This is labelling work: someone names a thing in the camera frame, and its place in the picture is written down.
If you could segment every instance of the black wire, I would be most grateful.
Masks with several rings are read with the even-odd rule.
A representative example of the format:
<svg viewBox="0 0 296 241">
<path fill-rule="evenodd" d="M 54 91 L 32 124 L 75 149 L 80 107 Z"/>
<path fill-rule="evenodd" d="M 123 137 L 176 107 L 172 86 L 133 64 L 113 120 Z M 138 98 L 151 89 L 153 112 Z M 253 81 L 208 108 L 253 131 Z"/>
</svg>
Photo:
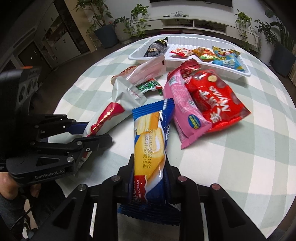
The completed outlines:
<svg viewBox="0 0 296 241">
<path fill-rule="evenodd" d="M 32 210 L 32 207 L 30 207 L 29 209 L 28 209 L 28 211 L 27 212 L 25 212 L 13 225 L 12 225 L 12 227 L 9 229 L 9 231 L 11 231 L 14 227 L 15 227 L 15 225 L 20 221 L 20 220 L 22 220 L 23 218 L 24 218 L 24 216 L 26 216 L 30 211 Z"/>
</svg>

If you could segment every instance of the checkered tablecloth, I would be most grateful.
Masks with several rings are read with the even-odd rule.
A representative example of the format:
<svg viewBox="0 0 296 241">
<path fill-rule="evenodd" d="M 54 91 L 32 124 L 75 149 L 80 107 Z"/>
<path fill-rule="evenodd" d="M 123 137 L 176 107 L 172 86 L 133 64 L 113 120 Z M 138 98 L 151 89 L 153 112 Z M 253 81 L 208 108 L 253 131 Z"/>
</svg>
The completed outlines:
<svg viewBox="0 0 296 241">
<path fill-rule="evenodd" d="M 134 64 L 128 56 L 145 41 L 125 46 L 86 70 L 65 93 L 55 114 L 89 121 L 110 98 L 111 77 Z M 252 114 L 229 129 L 202 136 L 184 150 L 173 126 L 167 154 L 170 164 L 196 183 L 221 184 L 268 237 L 286 215 L 296 194 L 296 109 L 275 74 L 251 54 L 239 47 L 237 50 L 242 52 L 252 75 L 238 80 L 223 79 Z M 162 86 L 165 80 L 166 75 L 159 78 Z M 147 98 L 150 103 L 163 97 L 155 91 L 148 93 Z M 76 177 L 58 181 L 66 194 L 80 183 L 100 184 L 128 163 L 134 148 L 132 117 L 109 134 L 114 140 L 109 150 L 92 153 Z M 72 138 L 62 134 L 50 141 L 67 142 Z"/>
</svg>

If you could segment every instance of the white plastic tray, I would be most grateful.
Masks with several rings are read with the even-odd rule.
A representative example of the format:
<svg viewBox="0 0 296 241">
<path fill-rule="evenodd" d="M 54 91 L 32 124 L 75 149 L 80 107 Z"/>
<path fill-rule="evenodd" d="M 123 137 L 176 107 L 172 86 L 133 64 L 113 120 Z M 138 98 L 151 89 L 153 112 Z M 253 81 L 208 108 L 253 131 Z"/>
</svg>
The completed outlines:
<svg viewBox="0 0 296 241">
<path fill-rule="evenodd" d="M 151 37 L 149 40 L 147 40 L 143 45 L 141 45 L 139 48 L 137 48 L 132 54 L 129 55 L 128 59 L 135 60 L 138 63 L 142 64 L 151 59 L 151 57 L 144 58 L 144 54 L 146 53 L 148 47 L 150 44 L 152 44 L 154 41 L 158 39 L 163 39 L 165 37 L 168 37 L 168 47 L 165 52 L 165 60 L 167 61 L 167 68 L 176 68 L 178 67 L 182 62 L 188 60 L 188 59 L 195 59 L 199 62 L 202 69 L 214 69 L 216 73 L 220 76 L 226 76 L 231 79 L 238 79 L 241 76 L 250 76 L 251 72 L 248 68 L 248 66 L 244 63 L 243 58 L 239 56 L 237 59 L 241 66 L 244 68 L 245 72 L 241 72 L 235 69 L 231 69 L 228 67 L 212 64 L 211 62 L 203 62 L 201 61 L 196 55 L 188 56 L 187 58 L 176 58 L 174 57 L 175 54 L 170 53 L 171 50 L 174 50 L 178 47 L 183 47 L 186 49 L 195 49 L 198 47 L 205 47 L 209 50 L 212 50 L 212 46 L 216 46 L 219 48 L 225 48 L 225 49 L 236 49 L 236 46 L 234 44 L 231 44 L 230 42 L 210 36 L 204 36 L 204 35 L 197 35 L 197 34 L 172 34 L 172 35 L 158 35 Z"/>
</svg>

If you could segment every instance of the black snack package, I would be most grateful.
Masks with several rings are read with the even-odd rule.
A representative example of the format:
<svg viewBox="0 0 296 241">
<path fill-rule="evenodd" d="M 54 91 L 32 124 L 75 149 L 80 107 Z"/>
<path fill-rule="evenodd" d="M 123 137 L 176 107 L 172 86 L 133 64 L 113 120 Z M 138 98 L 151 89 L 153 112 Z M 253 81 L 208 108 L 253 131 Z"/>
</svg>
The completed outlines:
<svg viewBox="0 0 296 241">
<path fill-rule="evenodd" d="M 160 53 L 165 52 L 167 45 L 168 37 L 154 41 L 152 44 L 150 44 L 144 57 L 154 57 L 156 55 L 159 55 Z"/>
</svg>

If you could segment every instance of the television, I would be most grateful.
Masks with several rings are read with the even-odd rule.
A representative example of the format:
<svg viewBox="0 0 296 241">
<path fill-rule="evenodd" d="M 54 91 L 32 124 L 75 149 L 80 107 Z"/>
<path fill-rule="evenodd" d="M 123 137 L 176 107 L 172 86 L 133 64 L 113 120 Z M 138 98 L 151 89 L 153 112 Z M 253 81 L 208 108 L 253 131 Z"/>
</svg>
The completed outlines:
<svg viewBox="0 0 296 241">
<path fill-rule="evenodd" d="M 150 2 L 164 2 L 164 1 L 172 1 L 172 0 L 150 0 Z M 187 1 L 202 1 L 207 3 L 217 3 L 221 5 L 225 5 L 228 7 L 232 7 L 232 0 L 187 0 Z"/>
</svg>

